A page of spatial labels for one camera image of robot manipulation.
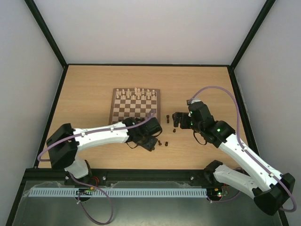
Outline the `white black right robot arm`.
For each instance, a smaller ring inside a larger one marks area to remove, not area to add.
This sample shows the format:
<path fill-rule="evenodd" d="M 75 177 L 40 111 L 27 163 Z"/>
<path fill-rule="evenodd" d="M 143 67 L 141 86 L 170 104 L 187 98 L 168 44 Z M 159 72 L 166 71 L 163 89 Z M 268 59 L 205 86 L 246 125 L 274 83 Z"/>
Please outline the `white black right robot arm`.
<path fill-rule="evenodd" d="M 175 112 L 172 115 L 174 127 L 192 129 L 199 133 L 205 143 L 213 144 L 234 159 L 246 173 L 227 167 L 220 161 L 211 162 L 205 169 L 205 179 L 214 185 L 228 184 L 253 199 L 264 213 L 273 216 L 289 199 L 293 192 L 295 178 L 290 173 L 281 173 L 268 165 L 236 135 L 235 130 L 224 121 L 212 116 L 197 122 L 192 113 Z"/>

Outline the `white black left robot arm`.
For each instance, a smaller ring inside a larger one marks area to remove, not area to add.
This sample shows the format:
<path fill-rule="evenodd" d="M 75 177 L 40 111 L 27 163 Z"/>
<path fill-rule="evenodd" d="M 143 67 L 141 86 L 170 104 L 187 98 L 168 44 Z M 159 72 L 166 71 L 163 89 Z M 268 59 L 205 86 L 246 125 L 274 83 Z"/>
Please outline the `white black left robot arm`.
<path fill-rule="evenodd" d="M 151 152 L 162 132 L 154 113 L 146 119 L 129 117 L 109 126 L 90 129 L 75 129 L 66 123 L 46 141 L 51 168 L 65 170 L 67 177 L 87 184 L 93 174 L 88 161 L 80 158 L 79 152 L 96 146 L 129 142 Z"/>

